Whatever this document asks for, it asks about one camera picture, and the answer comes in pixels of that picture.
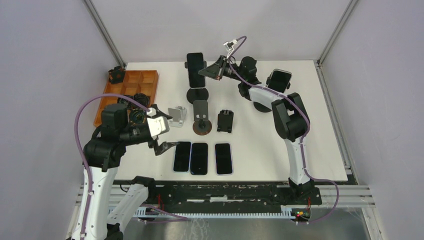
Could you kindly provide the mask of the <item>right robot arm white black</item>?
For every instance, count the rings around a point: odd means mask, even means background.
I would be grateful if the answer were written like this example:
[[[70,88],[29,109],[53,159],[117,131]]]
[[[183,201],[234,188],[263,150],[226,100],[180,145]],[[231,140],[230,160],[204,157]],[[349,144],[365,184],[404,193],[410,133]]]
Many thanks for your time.
[[[261,83],[257,77],[257,61],[245,56],[239,64],[221,55],[197,73],[203,77],[221,80],[223,77],[238,80],[239,94],[253,102],[260,112],[272,112],[275,130],[284,140],[289,160],[289,199],[302,204],[309,198],[315,184],[306,169],[305,137],[310,130],[310,120],[301,96],[294,92],[286,95],[291,85],[292,73],[274,69]]]

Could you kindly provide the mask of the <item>phone stand brown round base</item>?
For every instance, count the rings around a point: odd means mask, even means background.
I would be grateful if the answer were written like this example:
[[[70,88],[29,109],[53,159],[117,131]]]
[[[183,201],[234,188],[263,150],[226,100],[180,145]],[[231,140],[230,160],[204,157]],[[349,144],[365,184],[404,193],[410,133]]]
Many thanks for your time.
[[[193,102],[193,131],[200,136],[209,134],[212,123],[209,120],[209,105],[206,100],[195,100]]]

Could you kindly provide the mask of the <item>black folding phone stand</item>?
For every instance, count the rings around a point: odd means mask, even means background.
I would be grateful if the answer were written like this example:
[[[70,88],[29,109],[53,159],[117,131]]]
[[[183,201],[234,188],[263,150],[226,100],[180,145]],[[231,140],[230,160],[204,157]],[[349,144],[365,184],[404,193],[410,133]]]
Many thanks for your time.
[[[217,131],[232,133],[233,130],[234,112],[228,109],[223,109],[217,116]]]

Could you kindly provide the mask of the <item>phone with white case centre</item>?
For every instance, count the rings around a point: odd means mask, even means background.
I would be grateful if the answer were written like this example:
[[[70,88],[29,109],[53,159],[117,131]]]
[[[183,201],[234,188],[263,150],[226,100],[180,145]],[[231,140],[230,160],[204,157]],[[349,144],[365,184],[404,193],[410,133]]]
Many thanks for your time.
[[[232,152],[229,143],[215,144],[215,166],[217,175],[233,174]]]

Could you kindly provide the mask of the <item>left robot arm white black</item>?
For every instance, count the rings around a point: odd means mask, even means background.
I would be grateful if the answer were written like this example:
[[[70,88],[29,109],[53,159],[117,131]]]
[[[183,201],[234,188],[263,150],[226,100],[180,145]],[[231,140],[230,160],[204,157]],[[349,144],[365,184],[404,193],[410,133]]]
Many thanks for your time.
[[[151,204],[157,198],[154,179],[136,177],[126,195],[112,212],[109,200],[115,176],[126,148],[147,143],[159,156],[177,145],[158,144],[159,135],[170,130],[171,116],[156,104],[147,111],[146,123],[131,125],[124,104],[107,105],[101,112],[101,124],[83,148],[84,193],[72,240],[122,240],[124,231],[142,203]]]

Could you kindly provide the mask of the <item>silver folding phone stand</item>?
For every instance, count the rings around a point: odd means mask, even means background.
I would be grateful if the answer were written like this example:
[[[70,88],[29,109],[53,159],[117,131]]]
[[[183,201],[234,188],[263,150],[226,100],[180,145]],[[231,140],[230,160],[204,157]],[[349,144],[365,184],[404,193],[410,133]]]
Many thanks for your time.
[[[169,107],[168,115],[171,116],[171,119],[168,120],[171,127],[182,128],[186,119],[187,109],[183,106]]]

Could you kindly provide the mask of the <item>phone with light blue case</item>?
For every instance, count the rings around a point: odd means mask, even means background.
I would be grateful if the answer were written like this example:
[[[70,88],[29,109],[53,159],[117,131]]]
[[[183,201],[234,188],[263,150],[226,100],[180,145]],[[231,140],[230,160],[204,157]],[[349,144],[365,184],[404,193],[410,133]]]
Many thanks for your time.
[[[187,173],[190,169],[192,143],[189,141],[180,141],[175,148],[173,171],[177,173]]]

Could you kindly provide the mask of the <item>black phone dark case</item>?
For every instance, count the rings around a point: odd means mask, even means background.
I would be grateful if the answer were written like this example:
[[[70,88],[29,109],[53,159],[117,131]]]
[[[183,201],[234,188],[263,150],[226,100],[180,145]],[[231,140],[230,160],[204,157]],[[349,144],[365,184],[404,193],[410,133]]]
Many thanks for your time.
[[[208,173],[208,144],[195,142],[191,146],[190,173],[204,176]]]

